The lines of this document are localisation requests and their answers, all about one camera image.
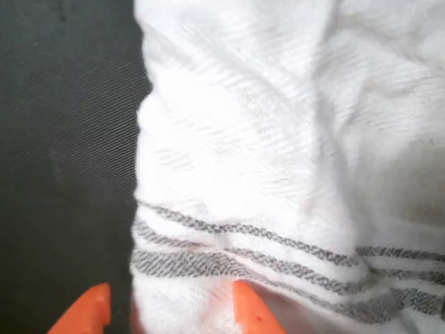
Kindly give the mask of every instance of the striped towel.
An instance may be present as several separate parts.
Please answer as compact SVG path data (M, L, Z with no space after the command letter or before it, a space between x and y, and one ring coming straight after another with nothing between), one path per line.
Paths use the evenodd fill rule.
M445 1L136 0L131 260L148 333L445 333ZM289 333L295 311L278 306Z

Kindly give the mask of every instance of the towel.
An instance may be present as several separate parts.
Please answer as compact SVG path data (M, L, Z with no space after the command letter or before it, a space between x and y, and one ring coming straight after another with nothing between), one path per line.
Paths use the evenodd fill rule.
M241 333L243 279L314 333L445 333L445 1L135 14L153 83L132 227L144 329ZM288 333L295 312L276 309Z

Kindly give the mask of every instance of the woven fabric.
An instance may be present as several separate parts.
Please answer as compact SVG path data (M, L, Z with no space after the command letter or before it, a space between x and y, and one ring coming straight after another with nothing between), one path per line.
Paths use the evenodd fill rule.
M136 1L133 285L149 333L443 333L445 1ZM290 333L292 314L288 316Z
M111 285L128 334L136 111L149 92L131 0L0 1L0 324L47 333Z

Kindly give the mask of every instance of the white fabric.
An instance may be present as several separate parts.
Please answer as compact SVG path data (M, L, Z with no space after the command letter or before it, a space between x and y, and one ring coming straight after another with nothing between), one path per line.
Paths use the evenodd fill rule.
M147 332L240 333L242 277L304 305L319 333L445 333L445 1L136 0L135 13L153 83L132 266ZM248 274L162 269L182 253ZM324 304L394 291L411 304L386 321Z

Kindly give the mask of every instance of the orange object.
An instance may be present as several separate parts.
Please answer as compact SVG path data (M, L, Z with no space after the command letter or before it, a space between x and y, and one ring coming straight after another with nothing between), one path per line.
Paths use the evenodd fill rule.
M103 334L111 322L108 283L88 289L49 330L48 334Z
M237 280L233 284L235 321L243 334L286 334L267 305L253 288Z

